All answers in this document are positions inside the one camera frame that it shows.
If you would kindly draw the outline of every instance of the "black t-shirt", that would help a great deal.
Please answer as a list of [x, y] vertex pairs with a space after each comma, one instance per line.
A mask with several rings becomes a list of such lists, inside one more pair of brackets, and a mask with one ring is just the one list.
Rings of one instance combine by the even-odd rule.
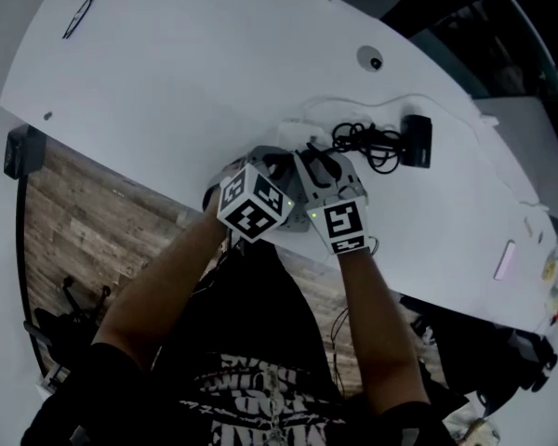
[[258, 248], [203, 279], [149, 374], [92, 346], [22, 444], [68, 444], [78, 426], [96, 444], [454, 444], [428, 404], [376, 417], [343, 401], [305, 299]]

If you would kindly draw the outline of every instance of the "wooden floor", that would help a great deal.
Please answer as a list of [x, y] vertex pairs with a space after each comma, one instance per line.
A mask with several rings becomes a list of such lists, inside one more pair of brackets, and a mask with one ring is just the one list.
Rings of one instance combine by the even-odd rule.
[[[82, 307], [112, 288], [106, 307], [180, 234], [197, 213], [115, 174], [57, 141], [47, 144], [44, 168], [29, 179], [25, 255], [31, 309], [60, 315], [70, 311], [61, 291], [72, 276], [73, 294]], [[318, 321], [332, 367], [331, 326], [345, 308], [340, 275], [334, 269], [279, 250]], [[337, 343], [339, 373], [346, 395], [361, 390], [349, 324]], [[42, 348], [46, 365], [51, 365]]]

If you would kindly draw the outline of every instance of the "round hole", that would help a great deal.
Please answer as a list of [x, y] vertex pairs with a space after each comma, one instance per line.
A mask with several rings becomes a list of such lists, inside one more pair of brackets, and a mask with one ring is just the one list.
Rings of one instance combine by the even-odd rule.
[[373, 46], [361, 46], [357, 50], [357, 62], [368, 72], [377, 72], [382, 67], [382, 55]]

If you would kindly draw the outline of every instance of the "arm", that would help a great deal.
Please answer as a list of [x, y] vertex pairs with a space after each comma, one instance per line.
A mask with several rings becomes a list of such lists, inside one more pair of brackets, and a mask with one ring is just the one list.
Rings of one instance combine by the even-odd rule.
[[350, 312], [353, 347], [375, 413], [410, 401], [428, 402], [405, 324], [365, 250], [339, 256]]
[[108, 310], [94, 344], [117, 347], [141, 370], [151, 369], [158, 348], [225, 238], [216, 200], [211, 202], [198, 221], [128, 284]]

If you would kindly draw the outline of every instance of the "white table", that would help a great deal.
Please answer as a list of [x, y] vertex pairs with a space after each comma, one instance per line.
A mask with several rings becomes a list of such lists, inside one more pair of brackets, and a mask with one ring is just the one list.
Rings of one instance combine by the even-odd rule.
[[[189, 206], [246, 150], [276, 139], [279, 121], [307, 111], [331, 124], [352, 111], [397, 124], [413, 104], [434, 125], [432, 168], [374, 174], [351, 158], [369, 192], [371, 231], [390, 287], [517, 328], [543, 329], [550, 285], [540, 274], [556, 239], [519, 164], [491, 123], [436, 64], [391, 29], [327, 0], [46, 0], [26, 33], [1, 104], [84, 155]], [[379, 72], [356, 60], [377, 48]], [[52, 112], [49, 120], [44, 114]], [[528, 218], [533, 237], [525, 227]], [[539, 233], [543, 233], [538, 243]], [[314, 232], [274, 243], [336, 266]], [[508, 240], [517, 249], [493, 279]]]

